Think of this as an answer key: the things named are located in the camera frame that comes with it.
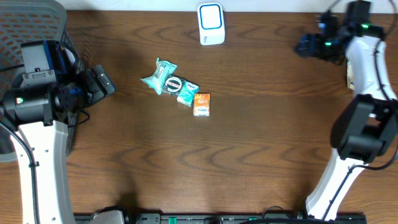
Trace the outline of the teal snack packet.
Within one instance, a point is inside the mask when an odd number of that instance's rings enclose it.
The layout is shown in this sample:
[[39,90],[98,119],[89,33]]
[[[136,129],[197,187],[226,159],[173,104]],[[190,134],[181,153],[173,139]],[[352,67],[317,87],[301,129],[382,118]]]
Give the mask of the teal snack packet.
[[173,74],[177,67],[174,63],[157,58],[155,72],[149,77],[141,78],[141,80],[149,88],[154,89],[158,95],[161,95],[167,77]]

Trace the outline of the small teal tissue pack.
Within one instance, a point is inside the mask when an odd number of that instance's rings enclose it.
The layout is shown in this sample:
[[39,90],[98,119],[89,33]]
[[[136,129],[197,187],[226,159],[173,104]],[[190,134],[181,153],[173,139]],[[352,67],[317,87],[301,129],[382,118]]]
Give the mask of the small teal tissue pack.
[[178,94],[177,101],[185,106],[192,106],[195,94],[199,91],[199,86],[191,83],[185,82],[180,93]]

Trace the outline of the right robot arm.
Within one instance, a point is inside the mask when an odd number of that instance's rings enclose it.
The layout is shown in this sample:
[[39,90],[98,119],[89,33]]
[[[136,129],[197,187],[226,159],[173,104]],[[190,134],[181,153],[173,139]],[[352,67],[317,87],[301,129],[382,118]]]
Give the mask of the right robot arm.
[[394,154],[384,165],[372,166],[397,136],[397,96],[385,62],[386,39],[397,25],[397,6],[391,6],[394,17],[388,30],[372,24],[369,1],[349,2],[342,22],[328,8],[318,20],[321,32],[305,34],[295,46],[302,58],[348,62],[354,85],[352,101],[331,129],[326,169],[296,222],[341,222],[338,208],[359,174],[384,170],[397,160]]

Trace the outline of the orange small snack packet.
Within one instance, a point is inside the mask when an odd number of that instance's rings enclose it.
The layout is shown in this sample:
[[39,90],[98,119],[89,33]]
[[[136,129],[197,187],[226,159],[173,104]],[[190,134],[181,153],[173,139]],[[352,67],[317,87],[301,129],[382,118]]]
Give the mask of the orange small snack packet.
[[209,93],[197,93],[194,96],[193,115],[200,117],[210,116],[210,99]]

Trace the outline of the large white snack bag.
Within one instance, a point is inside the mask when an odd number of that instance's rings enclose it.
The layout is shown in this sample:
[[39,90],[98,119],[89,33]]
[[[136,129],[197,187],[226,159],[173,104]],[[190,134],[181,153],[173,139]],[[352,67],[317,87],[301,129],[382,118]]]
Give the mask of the large white snack bag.
[[354,78],[353,78],[353,69],[350,61],[347,61],[347,74],[346,74],[346,82],[347,87],[351,90],[354,90]]

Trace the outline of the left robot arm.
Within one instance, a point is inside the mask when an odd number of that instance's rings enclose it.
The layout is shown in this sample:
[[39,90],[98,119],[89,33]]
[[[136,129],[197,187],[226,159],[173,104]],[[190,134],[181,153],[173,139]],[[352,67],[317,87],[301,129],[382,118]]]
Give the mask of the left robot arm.
[[75,223],[67,176],[68,116],[84,113],[116,91],[102,66],[77,71],[73,49],[56,40],[21,45],[19,87],[1,100],[2,123],[17,156],[24,223]]

